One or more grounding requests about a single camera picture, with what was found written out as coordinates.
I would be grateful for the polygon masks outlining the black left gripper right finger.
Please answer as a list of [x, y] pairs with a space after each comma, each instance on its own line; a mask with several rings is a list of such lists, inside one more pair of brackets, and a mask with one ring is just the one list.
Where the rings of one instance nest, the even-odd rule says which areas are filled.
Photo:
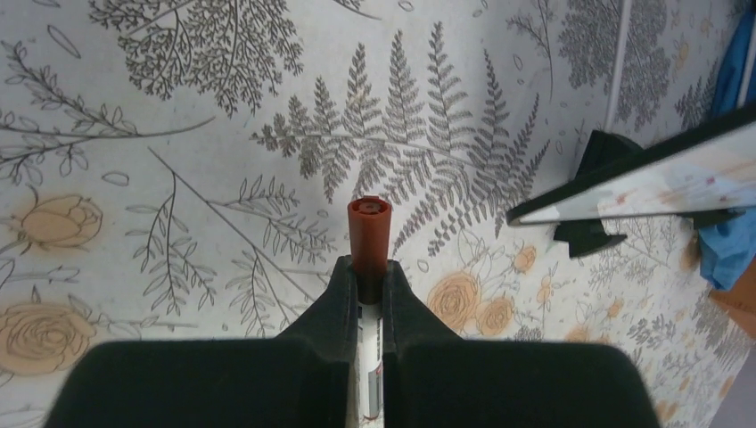
[[466, 340], [412, 292], [396, 261], [382, 292], [388, 427], [655, 427], [643, 380], [600, 343]]

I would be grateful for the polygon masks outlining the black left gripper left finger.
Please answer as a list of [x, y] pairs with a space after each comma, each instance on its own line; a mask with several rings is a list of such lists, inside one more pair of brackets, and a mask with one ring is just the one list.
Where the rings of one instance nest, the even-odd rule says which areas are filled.
[[355, 427], [357, 288], [348, 256], [268, 339], [115, 341], [76, 364], [48, 427]]

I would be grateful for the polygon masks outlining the white whiteboard marker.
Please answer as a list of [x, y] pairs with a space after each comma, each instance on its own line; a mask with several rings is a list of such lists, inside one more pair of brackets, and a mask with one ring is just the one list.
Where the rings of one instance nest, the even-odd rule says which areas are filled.
[[382, 305], [359, 303], [358, 382], [362, 417], [375, 419], [382, 410]]

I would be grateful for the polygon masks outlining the red marker cap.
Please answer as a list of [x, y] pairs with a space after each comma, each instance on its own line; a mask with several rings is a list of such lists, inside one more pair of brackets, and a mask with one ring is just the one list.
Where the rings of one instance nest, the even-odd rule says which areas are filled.
[[387, 272], [392, 207], [377, 196], [365, 196], [347, 206], [352, 270], [357, 300], [366, 305], [382, 301]]

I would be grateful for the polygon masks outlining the white whiteboard black frame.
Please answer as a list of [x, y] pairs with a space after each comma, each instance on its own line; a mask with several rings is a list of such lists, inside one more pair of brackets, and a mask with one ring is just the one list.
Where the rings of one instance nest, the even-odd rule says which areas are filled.
[[746, 34], [733, 110], [688, 128], [648, 149], [612, 133], [632, 7], [620, 7], [604, 130], [594, 131], [572, 181], [522, 202], [505, 214], [509, 226], [555, 224], [554, 238], [573, 259], [622, 243], [604, 219], [678, 215], [697, 228], [739, 218], [755, 205], [755, 104], [747, 100], [755, 70], [755, 31]]

